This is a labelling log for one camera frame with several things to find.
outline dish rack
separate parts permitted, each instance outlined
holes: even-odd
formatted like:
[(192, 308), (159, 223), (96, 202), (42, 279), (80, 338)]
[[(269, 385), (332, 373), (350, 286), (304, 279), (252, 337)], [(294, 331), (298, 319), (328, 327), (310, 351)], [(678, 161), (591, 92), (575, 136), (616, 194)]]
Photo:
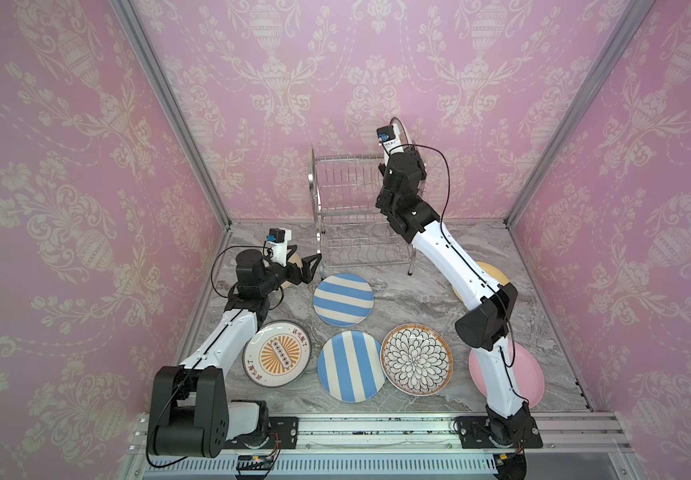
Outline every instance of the dish rack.
[(416, 250), (390, 226), (375, 200), (382, 188), (382, 155), (316, 157), (309, 147), (309, 187), (316, 242), (325, 268), (409, 264)]

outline pink plate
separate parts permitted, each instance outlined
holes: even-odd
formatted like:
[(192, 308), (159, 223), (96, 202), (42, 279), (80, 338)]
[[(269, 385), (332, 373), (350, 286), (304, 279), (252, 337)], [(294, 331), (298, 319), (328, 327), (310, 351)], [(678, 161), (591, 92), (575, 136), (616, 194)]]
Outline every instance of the pink plate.
[[(525, 349), (520, 344), (516, 343), (516, 360), (513, 364), (513, 376), (516, 377), (516, 383), (519, 385), (519, 392), (522, 396), (529, 398), (530, 408), (533, 408), (540, 403), (545, 391), (545, 379), (543, 378), (543, 370), (537, 364), (537, 360), (529, 350)], [(484, 376), (481, 375), (479, 368), (479, 361), (476, 358), (474, 350), (471, 349), (471, 354), (468, 355), (468, 371), (471, 373), (471, 378), (476, 384), (482, 395), (487, 396), (487, 387), (485, 387)]]

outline pink wallpaper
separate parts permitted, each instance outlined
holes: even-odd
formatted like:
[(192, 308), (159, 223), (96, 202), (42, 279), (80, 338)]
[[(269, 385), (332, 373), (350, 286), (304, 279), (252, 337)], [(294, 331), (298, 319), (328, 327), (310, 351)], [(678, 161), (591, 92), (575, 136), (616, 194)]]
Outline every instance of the pink wallpaper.
[(502, 218), (627, 2), (134, 4), (232, 218), (310, 218), (308, 145), (377, 153), (392, 115), (447, 216)]
[(691, 478), (691, 1), (655, 3), (516, 232), (649, 478)]
[(110, 4), (0, 0), (0, 478), (115, 478), (219, 232)]

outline white plate with orange sunburst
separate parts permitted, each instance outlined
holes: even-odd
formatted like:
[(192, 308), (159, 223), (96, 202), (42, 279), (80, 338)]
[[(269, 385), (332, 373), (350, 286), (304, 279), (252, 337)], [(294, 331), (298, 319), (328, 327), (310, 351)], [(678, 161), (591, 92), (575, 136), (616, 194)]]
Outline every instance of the white plate with orange sunburst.
[(258, 385), (284, 386), (306, 369), (311, 341), (300, 325), (271, 322), (244, 347), (244, 371)]

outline wall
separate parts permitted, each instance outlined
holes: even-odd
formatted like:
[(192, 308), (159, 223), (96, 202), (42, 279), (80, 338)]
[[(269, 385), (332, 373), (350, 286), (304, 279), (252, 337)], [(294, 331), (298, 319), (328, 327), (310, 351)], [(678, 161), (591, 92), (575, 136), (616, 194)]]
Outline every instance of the wall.
[(516, 234), (649, 477), (691, 478), (691, 2), (655, 3)]
[(379, 153), (392, 115), (447, 216), (502, 218), (626, 3), (134, 0), (234, 219), (310, 218), (308, 145)]
[(0, 0), (0, 478), (114, 478), (219, 232), (110, 4)]

